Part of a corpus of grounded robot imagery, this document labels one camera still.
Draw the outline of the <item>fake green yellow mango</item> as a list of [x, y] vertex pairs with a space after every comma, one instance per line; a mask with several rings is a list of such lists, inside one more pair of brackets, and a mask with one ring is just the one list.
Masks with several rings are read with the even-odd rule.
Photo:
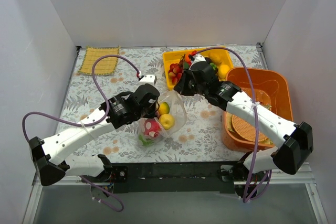
[[158, 113], [160, 115], [164, 115], [164, 114], [169, 114], [169, 112], [170, 112], [169, 104], [167, 102], [160, 103]]

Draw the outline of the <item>clear dotted zip bag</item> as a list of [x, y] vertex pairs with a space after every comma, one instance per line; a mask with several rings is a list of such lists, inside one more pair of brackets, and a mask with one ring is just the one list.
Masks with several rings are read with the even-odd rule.
[[186, 109], [176, 91], [171, 90], [160, 95], [154, 118], [139, 120], [140, 145], [148, 147], [170, 137], [185, 125], [186, 120]]

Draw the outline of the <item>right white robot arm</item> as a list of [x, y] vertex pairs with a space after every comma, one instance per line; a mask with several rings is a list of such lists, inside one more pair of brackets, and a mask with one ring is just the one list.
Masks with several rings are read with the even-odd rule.
[[237, 173], [242, 180], [272, 169], [294, 175], [313, 151], [312, 127], [308, 123], [295, 124], [253, 103], [240, 87], [220, 81], [206, 61], [185, 70], [174, 90], [184, 96], [202, 95], [211, 105], [238, 116], [270, 138], [273, 148], [241, 159]]

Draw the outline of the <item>fake yellow pear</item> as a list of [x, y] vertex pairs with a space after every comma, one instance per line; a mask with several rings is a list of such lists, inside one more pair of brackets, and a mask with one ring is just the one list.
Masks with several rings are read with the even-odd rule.
[[159, 121], [166, 131], [171, 129], [175, 125], [175, 118], [171, 114], [161, 115]]

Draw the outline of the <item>fake red apple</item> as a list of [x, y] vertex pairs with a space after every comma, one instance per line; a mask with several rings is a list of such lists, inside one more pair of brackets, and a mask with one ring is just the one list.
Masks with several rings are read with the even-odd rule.
[[161, 130], [160, 124], [155, 119], [146, 119], [140, 124], [141, 132], [150, 138], [156, 138]]

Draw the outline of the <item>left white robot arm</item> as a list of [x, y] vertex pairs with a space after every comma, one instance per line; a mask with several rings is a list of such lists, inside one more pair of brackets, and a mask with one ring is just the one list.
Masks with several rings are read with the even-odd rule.
[[31, 139], [29, 147], [41, 184], [50, 186], [66, 176], [108, 181], [114, 171], [105, 155], [76, 156], [74, 151], [124, 125], [153, 118], [159, 96], [154, 86], [143, 84], [134, 92], [122, 92], [102, 103], [78, 126], [44, 139]]

